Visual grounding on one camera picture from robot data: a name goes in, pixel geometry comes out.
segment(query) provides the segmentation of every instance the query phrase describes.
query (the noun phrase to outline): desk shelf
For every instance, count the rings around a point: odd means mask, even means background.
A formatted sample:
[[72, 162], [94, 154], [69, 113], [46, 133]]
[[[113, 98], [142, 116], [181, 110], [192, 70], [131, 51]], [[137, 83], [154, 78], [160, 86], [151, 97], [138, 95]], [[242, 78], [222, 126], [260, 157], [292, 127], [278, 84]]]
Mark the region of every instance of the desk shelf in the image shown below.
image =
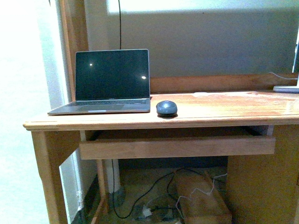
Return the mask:
[[86, 160], [273, 154], [274, 148], [274, 137], [243, 127], [105, 130], [80, 143]]

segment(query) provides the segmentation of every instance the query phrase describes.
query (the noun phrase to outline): computer mouse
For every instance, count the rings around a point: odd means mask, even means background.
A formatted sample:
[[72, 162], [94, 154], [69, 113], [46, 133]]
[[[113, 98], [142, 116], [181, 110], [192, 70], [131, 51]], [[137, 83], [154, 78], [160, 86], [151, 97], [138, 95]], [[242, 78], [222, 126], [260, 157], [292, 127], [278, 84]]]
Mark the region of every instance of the computer mouse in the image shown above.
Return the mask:
[[170, 101], [170, 100], [164, 100], [159, 102], [156, 105], [158, 117], [161, 118], [174, 118], [178, 114], [178, 108], [176, 103]]

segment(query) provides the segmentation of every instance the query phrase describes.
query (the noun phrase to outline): table top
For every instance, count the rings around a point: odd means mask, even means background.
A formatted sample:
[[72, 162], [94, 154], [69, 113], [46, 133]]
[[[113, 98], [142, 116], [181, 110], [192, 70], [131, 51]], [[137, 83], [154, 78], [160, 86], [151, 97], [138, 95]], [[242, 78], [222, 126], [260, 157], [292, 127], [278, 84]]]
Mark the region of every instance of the table top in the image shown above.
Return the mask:
[[[157, 116], [156, 105], [171, 100], [178, 116]], [[150, 113], [48, 116], [24, 123], [29, 131], [114, 130], [299, 124], [299, 95], [266, 91], [151, 95]]]

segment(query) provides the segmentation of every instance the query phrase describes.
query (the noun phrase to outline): laptop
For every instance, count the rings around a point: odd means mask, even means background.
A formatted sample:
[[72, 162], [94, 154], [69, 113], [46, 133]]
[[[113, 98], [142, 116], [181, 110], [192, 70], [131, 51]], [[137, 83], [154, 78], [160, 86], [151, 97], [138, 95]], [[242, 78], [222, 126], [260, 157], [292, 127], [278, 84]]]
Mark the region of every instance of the laptop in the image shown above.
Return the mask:
[[75, 96], [48, 114], [150, 112], [149, 51], [77, 52]]

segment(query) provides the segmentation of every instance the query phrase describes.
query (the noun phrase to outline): laptop screen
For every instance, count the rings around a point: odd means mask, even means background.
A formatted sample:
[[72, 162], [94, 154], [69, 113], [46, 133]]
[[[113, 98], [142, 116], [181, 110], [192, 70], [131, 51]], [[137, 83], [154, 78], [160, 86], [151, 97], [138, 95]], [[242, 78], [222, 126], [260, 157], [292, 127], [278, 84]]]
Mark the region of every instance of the laptop screen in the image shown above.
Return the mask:
[[149, 97], [147, 49], [76, 53], [76, 100]]

